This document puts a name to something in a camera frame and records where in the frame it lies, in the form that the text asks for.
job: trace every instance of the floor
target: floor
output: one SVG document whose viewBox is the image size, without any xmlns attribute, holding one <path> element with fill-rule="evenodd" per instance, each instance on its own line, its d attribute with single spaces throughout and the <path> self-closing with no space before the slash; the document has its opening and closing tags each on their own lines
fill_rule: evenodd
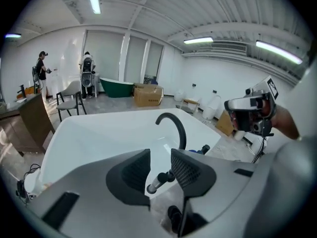
<svg viewBox="0 0 317 238">
<path fill-rule="evenodd" d="M 100 94 L 97 98 L 84 100 L 84 105 L 88 114 L 100 114 L 111 113 L 121 111 L 134 111 L 134 110 L 148 110 L 148 109 L 167 109 L 174 108 L 178 102 L 174 101 L 172 97 L 164 97 L 162 103 L 158 107 L 144 107 L 139 108 L 134 104 L 132 97 L 128 98 L 109 98 L 105 94 Z M 47 108 L 50 120 L 53 127 L 57 129 L 60 124 L 58 113 L 55 109 L 56 101 L 51 100 L 50 105 Z M 76 115 L 76 110 L 71 111 L 72 115 Z M 62 119 L 68 117 L 66 111 L 61 112 Z M 201 122 L 205 123 L 211 129 L 215 130 L 221 135 L 221 139 L 211 149 L 211 156 L 221 159 L 251 162 L 254 155 L 247 147 L 247 142 L 243 139 L 237 141 L 234 137 L 226 136 L 217 128 L 215 128 L 216 120 L 206 121 L 202 118 L 202 112 L 198 111 L 194 117 Z M 47 148 L 53 134 L 49 134 L 44 147 Z M 5 181 L 9 193 L 15 195 L 17 180 L 23 179 L 24 174 L 29 170 L 33 163 L 41 165 L 44 155 L 42 153 L 26 153 L 22 158 L 11 144 L 0 145 L 0 174 Z M 151 212 L 157 221 L 171 233 L 171 227 L 169 219 L 167 218 L 167 208 L 169 205 L 176 205 L 179 208 L 182 207 L 182 190 L 179 186 L 170 188 L 166 193 L 151 200 Z"/>
</svg>

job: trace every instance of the green bathtub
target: green bathtub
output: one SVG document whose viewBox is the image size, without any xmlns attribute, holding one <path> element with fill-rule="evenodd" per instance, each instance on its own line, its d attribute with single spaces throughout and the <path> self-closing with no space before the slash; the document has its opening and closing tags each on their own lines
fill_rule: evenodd
<svg viewBox="0 0 317 238">
<path fill-rule="evenodd" d="M 129 97 L 133 91 L 133 83 L 119 82 L 117 80 L 100 78 L 100 83 L 106 94 L 111 98 Z"/>
</svg>

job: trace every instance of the person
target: person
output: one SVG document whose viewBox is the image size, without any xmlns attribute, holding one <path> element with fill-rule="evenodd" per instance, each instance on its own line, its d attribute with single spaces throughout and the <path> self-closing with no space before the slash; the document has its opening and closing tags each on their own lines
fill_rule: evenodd
<svg viewBox="0 0 317 238">
<path fill-rule="evenodd" d="M 262 113 L 265 116 L 269 114 L 268 101 L 264 102 Z M 275 115 L 271 118 L 271 123 L 273 128 L 278 129 L 290 139 L 297 139 L 299 137 L 299 132 L 295 125 L 295 122 L 286 108 L 280 105 L 276 105 Z"/>
<path fill-rule="evenodd" d="M 39 75 L 39 80 L 40 80 L 40 85 L 41 85 L 41 94 L 42 94 L 42 99 L 45 105 L 48 105 L 48 102 L 46 100 L 46 94 L 47 94 L 47 88 L 46 88 L 46 67 L 44 66 L 43 60 L 47 56 L 47 53 L 44 51 L 41 51 L 39 54 L 39 59 L 37 60 L 36 63 L 36 71 Z"/>
<path fill-rule="evenodd" d="M 84 63 L 86 58 L 90 58 L 92 60 L 92 63 L 94 62 L 93 61 L 93 57 L 90 55 L 90 53 L 89 52 L 85 52 L 83 58 L 81 59 L 81 63 L 79 64 L 80 65 L 80 75 L 83 72 L 82 66 L 83 66 L 83 63 Z M 87 97 L 87 94 L 86 94 L 86 87 L 83 85 L 83 82 L 81 82 L 81 91 L 82 91 L 82 98 L 83 98 L 83 100 L 85 100 L 86 97 Z M 88 92 L 89 98 L 92 98 L 92 96 L 93 96 L 93 86 L 87 87 L 87 92 Z"/>
</svg>

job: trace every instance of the hand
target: hand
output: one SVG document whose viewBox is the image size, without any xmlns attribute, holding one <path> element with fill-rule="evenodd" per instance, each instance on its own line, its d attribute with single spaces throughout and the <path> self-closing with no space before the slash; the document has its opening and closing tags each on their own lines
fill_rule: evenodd
<svg viewBox="0 0 317 238">
<path fill-rule="evenodd" d="M 236 114 L 234 112 L 232 112 L 230 114 L 230 120 L 231 120 L 231 123 L 232 123 L 234 129 L 238 130 L 238 123 L 237 123 L 237 119 L 236 119 Z"/>
<path fill-rule="evenodd" d="M 269 112 L 270 112 L 270 104 L 269 104 L 269 101 L 263 100 L 262 115 L 266 117 L 266 116 L 269 115 Z M 272 127 L 275 127 L 275 126 L 276 126 L 276 124 L 277 124 L 277 121 L 276 121 L 276 113 L 275 113 L 275 115 L 271 118 L 271 123 L 272 123 Z"/>
</svg>

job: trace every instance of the wooden counter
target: wooden counter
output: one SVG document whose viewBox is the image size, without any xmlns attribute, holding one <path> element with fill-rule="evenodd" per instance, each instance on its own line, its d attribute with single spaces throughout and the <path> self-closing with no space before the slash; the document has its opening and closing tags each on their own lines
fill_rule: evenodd
<svg viewBox="0 0 317 238">
<path fill-rule="evenodd" d="M 45 154 L 43 143 L 50 131 L 55 133 L 41 94 L 14 103 L 13 107 L 0 112 L 0 126 L 21 156 L 23 152 Z"/>
</svg>

